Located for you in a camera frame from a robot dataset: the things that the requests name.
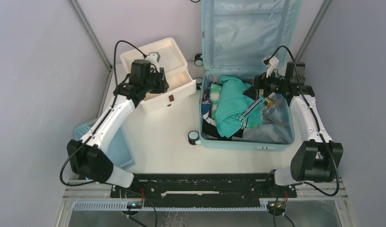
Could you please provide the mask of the teal folded garment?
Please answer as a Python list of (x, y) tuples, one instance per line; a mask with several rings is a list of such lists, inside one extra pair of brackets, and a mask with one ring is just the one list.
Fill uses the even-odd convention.
[(221, 91), (215, 112), (216, 128), (220, 136), (230, 138), (242, 128), (256, 129), (263, 124), (262, 106), (259, 99), (244, 95), (252, 85), (237, 77), (221, 75)]

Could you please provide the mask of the light blue hard-shell suitcase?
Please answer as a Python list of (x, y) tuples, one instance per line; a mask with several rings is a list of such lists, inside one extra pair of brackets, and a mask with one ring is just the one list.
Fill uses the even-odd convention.
[[(299, 0), (203, 0), (201, 98), (223, 75), (253, 82), (266, 71), (262, 59), (289, 45), (301, 2)], [(291, 111), (281, 95), (270, 110), (258, 106), (262, 123), (244, 128), (230, 138), (219, 136), (215, 126), (200, 120), (200, 141), (206, 148), (282, 152), (295, 138)]]

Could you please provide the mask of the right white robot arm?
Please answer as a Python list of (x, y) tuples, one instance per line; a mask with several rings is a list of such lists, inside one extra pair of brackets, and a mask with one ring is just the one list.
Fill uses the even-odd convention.
[(316, 109), (316, 97), (311, 86), (302, 77), (282, 78), (275, 74), (276, 64), (265, 62), (267, 71), (254, 78), (252, 86), (244, 93), (263, 92), (282, 95), (291, 112), (295, 114), (302, 144), (292, 158), (290, 166), (271, 172), (272, 180), (266, 183), (266, 192), (277, 197), (285, 186), (296, 183), (326, 183), (339, 179), (338, 165), (343, 155), (341, 143), (328, 135)]

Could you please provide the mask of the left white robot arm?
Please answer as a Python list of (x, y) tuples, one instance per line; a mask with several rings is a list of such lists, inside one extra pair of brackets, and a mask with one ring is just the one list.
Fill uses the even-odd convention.
[(107, 156), (107, 150), (114, 135), (148, 93), (162, 94), (169, 88), (164, 68), (156, 59), (147, 56), (134, 60), (131, 71), (121, 83), (116, 84), (113, 97), (92, 128), (79, 140), (67, 144), (71, 170), (89, 179), (89, 183), (105, 183), (122, 187), (123, 193), (135, 197), (140, 184), (134, 181), (134, 174), (115, 166)]

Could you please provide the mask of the aluminium frame rails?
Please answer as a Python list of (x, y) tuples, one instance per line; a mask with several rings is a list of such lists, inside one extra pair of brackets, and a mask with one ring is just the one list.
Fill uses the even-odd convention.
[(56, 226), (145, 227), (356, 227), (342, 181), (295, 187), (296, 198), (261, 199), (258, 208), (157, 209), (137, 199), (110, 198), (115, 186), (76, 181), (67, 187)]

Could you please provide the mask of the dark blue patterned clothing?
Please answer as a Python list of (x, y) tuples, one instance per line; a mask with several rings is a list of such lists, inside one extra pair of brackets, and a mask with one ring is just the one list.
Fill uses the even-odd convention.
[(201, 105), (202, 118), (206, 123), (212, 126), (216, 126), (215, 113), (213, 113), (213, 105), (210, 98), (210, 89), (204, 91), (202, 105)]

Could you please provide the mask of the white three-drawer storage cabinet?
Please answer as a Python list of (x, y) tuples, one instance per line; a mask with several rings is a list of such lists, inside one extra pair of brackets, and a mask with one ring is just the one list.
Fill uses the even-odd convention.
[[(145, 60), (149, 52), (160, 54), (159, 67), (163, 67), (169, 84), (167, 92), (149, 93), (150, 61)], [(127, 72), (127, 80), (120, 83), (116, 94), (130, 105), (141, 108), (148, 114), (169, 107), (196, 91), (195, 80), (188, 73), (188, 65), (174, 38), (165, 38), (120, 55)]]

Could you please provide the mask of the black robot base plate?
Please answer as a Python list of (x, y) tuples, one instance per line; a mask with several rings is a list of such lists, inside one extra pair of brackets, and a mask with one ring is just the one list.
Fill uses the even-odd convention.
[(137, 199), (157, 209), (243, 209), (261, 199), (296, 198), (295, 187), (276, 186), (267, 173), (137, 174), (127, 188), (114, 187), (110, 198)]

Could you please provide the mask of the light blue perforated plastic basket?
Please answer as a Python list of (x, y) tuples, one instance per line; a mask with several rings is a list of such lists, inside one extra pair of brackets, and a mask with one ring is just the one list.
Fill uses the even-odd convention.
[[(80, 126), (77, 126), (74, 129), (75, 140), (79, 140), (83, 135), (85, 135), (96, 121), (97, 118)], [(130, 147), (127, 143), (127, 139), (125, 137), (123, 129), (119, 128), (118, 131), (115, 133), (114, 137), (112, 138), (109, 144), (107, 155), (115, 166), (118, 166), (122, 169), (128, 169), (136, 164), (133, 153), (131, 152)]]

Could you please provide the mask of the green white patterned cloth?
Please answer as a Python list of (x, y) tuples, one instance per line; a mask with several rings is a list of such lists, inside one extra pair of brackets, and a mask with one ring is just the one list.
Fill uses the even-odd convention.
[(213, 120), (216, 120), (216, 111), (219, 104), (221, 89), (222, 86), (216, 83), (211, 83), (210, 85), (211, 118)]

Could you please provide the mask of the brown items in suitcase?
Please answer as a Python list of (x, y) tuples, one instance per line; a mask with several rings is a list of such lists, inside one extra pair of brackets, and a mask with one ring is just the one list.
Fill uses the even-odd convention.
[(267, 108), (271, 108), (274, 105), (274, 100), (273, 100), (274, 96), (275, 96), (274, 92), (270, 93), (267, 97), (265, 97), (264, 96), (264, 90), (259, 89), (259, 94), (264, 98), (264, 105)]

